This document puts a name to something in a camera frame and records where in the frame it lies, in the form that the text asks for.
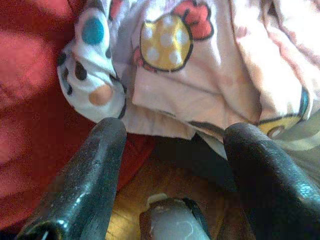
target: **cartoon print blanket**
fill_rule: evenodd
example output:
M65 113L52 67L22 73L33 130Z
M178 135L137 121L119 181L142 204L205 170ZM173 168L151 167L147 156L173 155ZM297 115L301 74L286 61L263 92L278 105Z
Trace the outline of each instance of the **cartoon print blanket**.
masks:
M130 133L269 137L320 109L318 0L88 0L57 72L74 109Z

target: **cartoon mushroom print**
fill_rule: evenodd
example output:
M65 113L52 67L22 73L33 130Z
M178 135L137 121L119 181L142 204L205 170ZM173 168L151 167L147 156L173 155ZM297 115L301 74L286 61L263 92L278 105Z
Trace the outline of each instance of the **cartoon mushroom print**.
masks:
M193 41L213 35L210 16L211 11L205 3L186 0L171 13L155 21L145 21L133 61L152 72L182 69L192 53Z

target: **wooden floor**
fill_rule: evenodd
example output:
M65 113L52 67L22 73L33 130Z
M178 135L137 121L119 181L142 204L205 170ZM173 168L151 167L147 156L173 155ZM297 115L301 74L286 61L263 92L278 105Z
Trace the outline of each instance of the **wooden floor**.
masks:
M224 192L215 184L154 155L117 194L106 239L139 240L139 215L146 210L148 197L159 193L195 200L215 240L255 239L235 194Z

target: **yellow polka dot shape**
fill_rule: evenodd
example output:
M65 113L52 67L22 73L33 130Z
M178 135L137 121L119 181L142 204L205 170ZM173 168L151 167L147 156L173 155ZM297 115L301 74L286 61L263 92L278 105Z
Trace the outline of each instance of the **yellow polka dot shape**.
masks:
M144 61L161 71L177 71L188 60L193 48L192 35L177 15L164 15L141 28L140 49Z

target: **red blanket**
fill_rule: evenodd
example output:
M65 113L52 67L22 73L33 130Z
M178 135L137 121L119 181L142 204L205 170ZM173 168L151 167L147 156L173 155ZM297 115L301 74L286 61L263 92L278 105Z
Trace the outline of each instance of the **red blanket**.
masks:
M94 126L67 104L56 70L83 2L0 0L0 231L19 230ZM153 147L128 135L118 188Z

